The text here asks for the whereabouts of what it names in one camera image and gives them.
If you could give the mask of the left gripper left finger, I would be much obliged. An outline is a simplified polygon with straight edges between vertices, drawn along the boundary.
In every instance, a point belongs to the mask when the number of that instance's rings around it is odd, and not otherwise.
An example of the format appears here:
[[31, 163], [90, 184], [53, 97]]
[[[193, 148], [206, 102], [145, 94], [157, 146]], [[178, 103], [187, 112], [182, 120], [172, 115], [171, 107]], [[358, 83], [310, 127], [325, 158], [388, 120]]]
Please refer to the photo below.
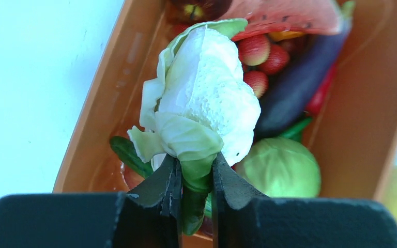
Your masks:
[[0, 247], [181, 247], [181, 170], [167, 156], [130, 192], [0, 198]]

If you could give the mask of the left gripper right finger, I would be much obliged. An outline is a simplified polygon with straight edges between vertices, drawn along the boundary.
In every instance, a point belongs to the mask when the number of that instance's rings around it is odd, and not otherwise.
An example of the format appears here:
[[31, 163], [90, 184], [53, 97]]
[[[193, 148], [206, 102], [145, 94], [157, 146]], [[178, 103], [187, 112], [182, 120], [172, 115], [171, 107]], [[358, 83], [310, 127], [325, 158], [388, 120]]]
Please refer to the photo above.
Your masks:
[[380, 203], [347, 198], [271, 198], [212, 165], [214, 247], [397, 248], [397, 224]]

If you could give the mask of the white toy cauliflower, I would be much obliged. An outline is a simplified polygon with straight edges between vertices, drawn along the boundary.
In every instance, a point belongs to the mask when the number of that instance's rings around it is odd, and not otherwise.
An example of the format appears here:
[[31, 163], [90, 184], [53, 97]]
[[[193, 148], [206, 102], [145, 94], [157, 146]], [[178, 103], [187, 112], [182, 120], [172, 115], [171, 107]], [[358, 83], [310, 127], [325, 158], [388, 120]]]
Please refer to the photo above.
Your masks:
[[247, 24], [202, 22], [177, 35], [159, 54], [157, 76], [143, 83], [139, 126], [127, 132], [142, 162], [159, 154], [179, 160], [185, 235], [203, 222], [217, 155], [232, 166], [253, 143], [261, 108], [232, 41]]

